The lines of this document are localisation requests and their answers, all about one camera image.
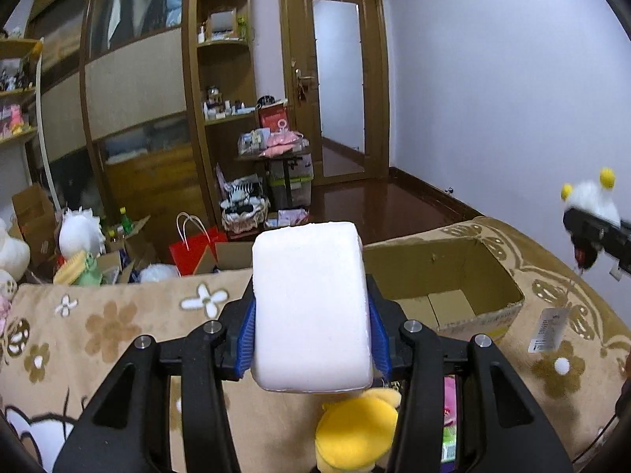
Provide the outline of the white plush with yellow pompoms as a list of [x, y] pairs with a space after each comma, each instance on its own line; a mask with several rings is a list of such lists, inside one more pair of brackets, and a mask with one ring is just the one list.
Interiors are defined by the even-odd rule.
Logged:
[[562, 202], [565, 203], [564, 223], [574, 248], [574, 259], [581, 270], [594, 266], [599, 251], [598, 241], [590, 240], [583, 225], [596, 223], [605, 231], [622, 227], [618, 208], [612, 199], [616, 175], [611, 168], [602, 168], [597, 181], [578, 182], [562, 186]]

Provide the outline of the yellow dog plush toy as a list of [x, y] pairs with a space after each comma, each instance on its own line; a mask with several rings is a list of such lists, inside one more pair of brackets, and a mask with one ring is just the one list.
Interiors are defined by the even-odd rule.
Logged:
[[329, 404], [315, 429], [317, 469], [371, 472], [392, 448], [401, 401], [391, 387], [372, 387]]

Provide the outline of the pink plush toy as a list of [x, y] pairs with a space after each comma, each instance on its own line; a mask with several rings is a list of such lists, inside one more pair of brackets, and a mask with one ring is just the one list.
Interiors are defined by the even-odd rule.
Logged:
[[444, 378], [444, 426], [457, 422], [457, 386], [454, 376]]

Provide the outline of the open cardboard box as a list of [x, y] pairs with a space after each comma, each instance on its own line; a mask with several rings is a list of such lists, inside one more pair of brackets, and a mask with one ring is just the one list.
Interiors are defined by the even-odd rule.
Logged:
[[373, 244], [364, 263], [407, 318], [452, 339], [483, 333], [499, 342], [523, 307], [521, 288], [478, 238]]

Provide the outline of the green frog plush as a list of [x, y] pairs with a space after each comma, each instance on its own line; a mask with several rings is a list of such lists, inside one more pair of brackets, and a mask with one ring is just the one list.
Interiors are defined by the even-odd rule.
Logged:
[[98, 286], [102, 280], [95, 257], [84, 250], [74, 254], [54, 275], [54, 284], [57, 285]]

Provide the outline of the white round plush toy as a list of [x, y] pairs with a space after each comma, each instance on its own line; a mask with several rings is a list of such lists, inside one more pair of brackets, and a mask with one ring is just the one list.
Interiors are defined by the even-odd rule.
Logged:
[[70, 259], [80, 251], [94, 257], [104, 253], [105, 236], [91, 208], [64, 211], [58, 244], [63, 259]]

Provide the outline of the white bear plush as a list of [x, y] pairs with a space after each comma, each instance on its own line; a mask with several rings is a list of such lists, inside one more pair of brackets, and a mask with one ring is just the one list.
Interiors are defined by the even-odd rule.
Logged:
[[9, 233], [4, 220], [1, 220], [0, 247], [1, 298], [12, 301], [18, 289], [18, 281], [28, 269], [30, 248], [21, 238], [15, 238]]

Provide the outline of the red paper gift bag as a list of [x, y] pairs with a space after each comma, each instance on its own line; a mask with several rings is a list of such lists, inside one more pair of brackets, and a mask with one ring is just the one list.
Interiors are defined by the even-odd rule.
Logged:
[[199, 217], [184, 211], [176, 216], [175, 226], [180, 240], [170, 244], [169, 252], [182, 277], [194, 273], [206, 249], [216, 257], [216, 246], [228, 241], [217, 226], [206, 227]]

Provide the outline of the brown cardboard box on floor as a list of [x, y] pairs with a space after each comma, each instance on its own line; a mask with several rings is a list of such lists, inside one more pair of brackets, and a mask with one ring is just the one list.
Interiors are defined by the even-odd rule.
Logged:
[[39, 184], [33, 184], [12, 197], [21, 236], [31, 252], [31, 265], [39, 267], [54, 255], [57, 227], [54, 205]]

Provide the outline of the lace trimmed basket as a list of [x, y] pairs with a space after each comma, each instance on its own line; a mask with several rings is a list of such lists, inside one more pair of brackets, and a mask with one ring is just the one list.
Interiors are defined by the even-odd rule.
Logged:
[[258, 229], [269, 214], [269, 198], [266, 197], [262, 178], [257, 174], [223, 182], [224, 196], [220, 202], [221, 224], [232, 234], [243, 234]]

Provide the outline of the white wooden toy shelf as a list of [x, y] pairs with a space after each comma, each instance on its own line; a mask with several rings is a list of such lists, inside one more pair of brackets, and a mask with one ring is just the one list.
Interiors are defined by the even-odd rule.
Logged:
[[44, 41], [1, 32], [1, 216], [12, 217], [15, 192], [42, 179], [54, 208], [43, 119]]

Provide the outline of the small black side table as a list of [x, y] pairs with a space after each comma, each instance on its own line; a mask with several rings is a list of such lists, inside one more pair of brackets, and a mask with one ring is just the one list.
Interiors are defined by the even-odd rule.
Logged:
[[308, 208], [311, 205], [314, 165], [310, 153], [284, 153], [275, 157], [249, 154], [239, 155], [236, 160], [262, 164], [264, 187], [273, 208]]

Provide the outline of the wooden door with glass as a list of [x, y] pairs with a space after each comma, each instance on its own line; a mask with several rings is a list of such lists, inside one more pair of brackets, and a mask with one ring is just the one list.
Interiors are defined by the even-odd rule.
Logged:
[[318, 185], [387, 175], [382, 0], [279, 0], [284, 87]]

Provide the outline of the wooden wardrobe with shelves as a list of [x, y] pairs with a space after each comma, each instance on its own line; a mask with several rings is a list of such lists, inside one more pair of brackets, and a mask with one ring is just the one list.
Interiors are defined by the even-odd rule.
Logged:
[[33, 0], [43, 183], [54, 207], [146, 220], [160, 257], [181, 212], [217, 221], [213, 167], [254, 101], [249, 0]]

